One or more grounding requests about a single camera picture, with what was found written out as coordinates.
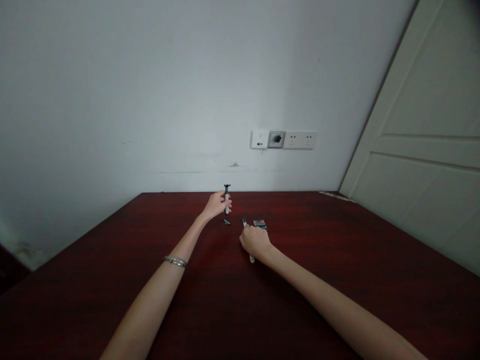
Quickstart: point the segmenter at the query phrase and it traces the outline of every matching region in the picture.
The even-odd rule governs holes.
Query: white door
[[[340,192],[480,275],[480,12],[420,0]]]

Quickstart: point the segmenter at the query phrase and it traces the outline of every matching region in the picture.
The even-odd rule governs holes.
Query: bracelet
[[[175,256],[165,256],[162,261],[168,261],[170,264],[178,265],[181,268],[187,266],[187,262],[185,260],[182,260],[181,258]]]

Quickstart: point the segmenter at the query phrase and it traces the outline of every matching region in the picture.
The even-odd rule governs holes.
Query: electrical socket
[[[317,134],[316,131],[287,131],[283,148],[311,150],[317,142]]]
[[[266,149],[269,144],[268,130],[254,130],[251,132],[250,147],[252,149]]]

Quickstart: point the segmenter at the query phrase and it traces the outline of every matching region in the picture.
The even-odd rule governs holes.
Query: dark red table
[[[0,297],[0,358],[96,359],[207,202],[143,193]],[[360,205],[318,192],[232,193],[200,235],[153,344],[159,359],[358,359],[278,275],[250,264],[242,216],[430,359],[480,359],[480,278]]]

